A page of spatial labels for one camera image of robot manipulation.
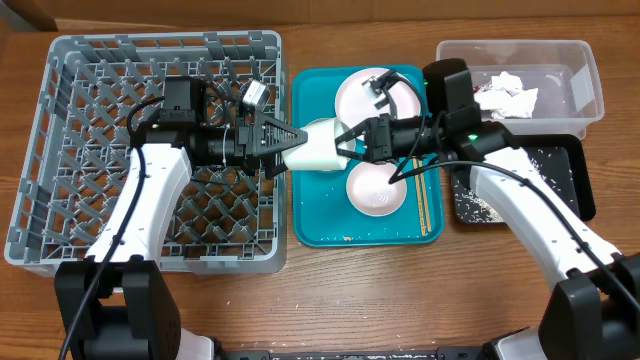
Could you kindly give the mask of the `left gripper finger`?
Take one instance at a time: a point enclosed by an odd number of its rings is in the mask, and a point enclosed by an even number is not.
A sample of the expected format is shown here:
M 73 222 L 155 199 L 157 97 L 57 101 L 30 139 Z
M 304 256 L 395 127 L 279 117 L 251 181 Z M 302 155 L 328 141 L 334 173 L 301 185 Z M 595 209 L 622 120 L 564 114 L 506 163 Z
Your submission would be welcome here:
M 273 179 L 275 176 L 286 171 L 286 164 L 281 159 L 280 154 L 272 154 L 262 159 L 265 177 Z
M 303 145 L 308 141 L 305 130 L 275 119 L 265 113 L 257 113 L 257 154 L 271 155 Z

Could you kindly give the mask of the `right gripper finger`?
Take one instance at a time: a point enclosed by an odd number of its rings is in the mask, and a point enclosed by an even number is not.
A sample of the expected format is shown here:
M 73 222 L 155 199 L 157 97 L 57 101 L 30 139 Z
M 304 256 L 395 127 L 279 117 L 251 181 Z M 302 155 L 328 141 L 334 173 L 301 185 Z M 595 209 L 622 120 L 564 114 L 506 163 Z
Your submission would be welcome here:
M 369 149 L 357 151 L 357 138 L 359 136 L 366 138 L 369 132 L 369 120 L 363 120 L 353 127 L 348 127 L 342 121 L 338 121 L 338 132 L 334 138 L 337 155 L 358 161 L 371 161 L 372 157 Z
M 406 77 L 393 70 L 386 70 L 380 75 L 373 76 L 378 78 L 382 91 L 377 99 L 368 96 L 373 106 L 373 115 L 415 115 L 414 87 Z

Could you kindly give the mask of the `large white plate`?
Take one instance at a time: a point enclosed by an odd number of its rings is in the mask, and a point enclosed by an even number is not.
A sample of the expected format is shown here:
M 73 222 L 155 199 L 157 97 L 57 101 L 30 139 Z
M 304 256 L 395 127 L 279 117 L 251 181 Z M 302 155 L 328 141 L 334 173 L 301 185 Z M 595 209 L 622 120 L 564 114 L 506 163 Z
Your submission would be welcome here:
M 421 105 L 418 96 L 405 82 L 396 82 L 388 90 L 375 94 L 370 82 L 389 72 L 388 68 L 372 67 L 359 70 L 340 85 L 335 98 L 337 118 L 349 128 L 361 121 L 381 114 L 394 115 L 397 119 L 418 116 Z

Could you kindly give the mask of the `white cup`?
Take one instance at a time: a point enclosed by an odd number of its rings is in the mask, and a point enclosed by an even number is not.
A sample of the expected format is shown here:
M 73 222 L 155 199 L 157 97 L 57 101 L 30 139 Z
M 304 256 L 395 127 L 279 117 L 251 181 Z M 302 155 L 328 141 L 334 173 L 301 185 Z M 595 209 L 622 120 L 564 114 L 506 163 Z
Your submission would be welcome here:
M 308 141 L 282 152 L 286 167 L 292 171 L 327 171 L 329 144 L 338 128 L 338 121 L 338 118 L 322 118 L 304 126 Z

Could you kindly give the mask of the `rice pile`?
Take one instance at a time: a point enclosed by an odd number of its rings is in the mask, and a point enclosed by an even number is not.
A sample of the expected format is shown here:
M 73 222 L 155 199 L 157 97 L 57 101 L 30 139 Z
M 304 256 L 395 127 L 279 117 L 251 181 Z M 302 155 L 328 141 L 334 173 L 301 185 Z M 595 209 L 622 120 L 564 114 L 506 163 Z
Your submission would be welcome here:
M 576 214 L 580 215 L 569 155 L 562 147 L 525 147 L 531 164 L 545 183 Z M 501 224 L 502 217 L 483 199 L 451 177 L 454 208 L 465 224 Z

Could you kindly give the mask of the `white napkin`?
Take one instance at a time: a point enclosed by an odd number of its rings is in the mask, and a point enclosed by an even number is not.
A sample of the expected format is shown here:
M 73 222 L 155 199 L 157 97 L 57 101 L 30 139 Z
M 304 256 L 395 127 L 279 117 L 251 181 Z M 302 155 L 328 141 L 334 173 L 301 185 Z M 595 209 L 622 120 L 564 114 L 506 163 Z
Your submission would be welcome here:
M 474 100 L 491 119 L 530 119 L 538 99 L 538 88 L 525 89 L 520 77 L 506 71 L 492 76 L 486 91 L 474 93 Z

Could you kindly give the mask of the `grey bowl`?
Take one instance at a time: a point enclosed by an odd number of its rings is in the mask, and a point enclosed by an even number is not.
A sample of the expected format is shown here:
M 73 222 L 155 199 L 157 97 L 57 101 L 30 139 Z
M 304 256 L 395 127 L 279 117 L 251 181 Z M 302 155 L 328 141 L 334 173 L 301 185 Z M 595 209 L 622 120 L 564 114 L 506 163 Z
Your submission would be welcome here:
M 343 127 L 338 127 L 334 131 L 334 137 L 329 144 L 329 167 L 327 171 L 341 171 L 347 168 L 347 165 L 352 161 L 352 158 L 345 156 L 346 153 L 354 153 L 356 150 L 357 141 L 354 138 L 348 138 L 339 143 L 336 139 L 347 133 L 348 130 Z

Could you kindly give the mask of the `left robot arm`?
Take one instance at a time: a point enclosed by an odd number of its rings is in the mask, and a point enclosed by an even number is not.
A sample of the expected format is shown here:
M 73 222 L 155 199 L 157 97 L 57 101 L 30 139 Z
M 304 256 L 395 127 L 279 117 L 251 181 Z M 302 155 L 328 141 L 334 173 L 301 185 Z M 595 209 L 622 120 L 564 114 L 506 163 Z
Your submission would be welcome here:
M 169 77 L 160 97 L 134 106 L 126 118 L 131 159 L 116 206 L 98 239 L 79 262 L 55 274 L 55 292 L 66 337 L 60 358 L 220 359 L 220 343 L 181 324 L 180 312 L 160 271 L 172 213 L 198 166 L 285 171 L 276 158 L 307 142 L 306 131 L 263 113 L 259 95 L 236 103 L 251 124 L 208 125 L 211 99 L 231 97 L 189 76 Z

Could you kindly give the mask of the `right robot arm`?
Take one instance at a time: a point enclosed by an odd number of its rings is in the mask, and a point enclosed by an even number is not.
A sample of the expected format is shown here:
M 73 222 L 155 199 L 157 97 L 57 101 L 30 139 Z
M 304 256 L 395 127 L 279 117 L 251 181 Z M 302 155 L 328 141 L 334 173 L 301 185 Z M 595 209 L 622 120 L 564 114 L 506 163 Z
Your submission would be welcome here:
M 368 163 L 398 161 L 396 183 L 446 167 L 499 213 L 544 273 L 551 296 L 536 328 L 485 343 L 481 359 L 636 359 L 639 257 L 625 256 L 593 232 L 537 173 L 505 125 L 485 121 L 464 60 L 423 68 L 420 115 L 368 118 L 334 140 L 362 136 Z

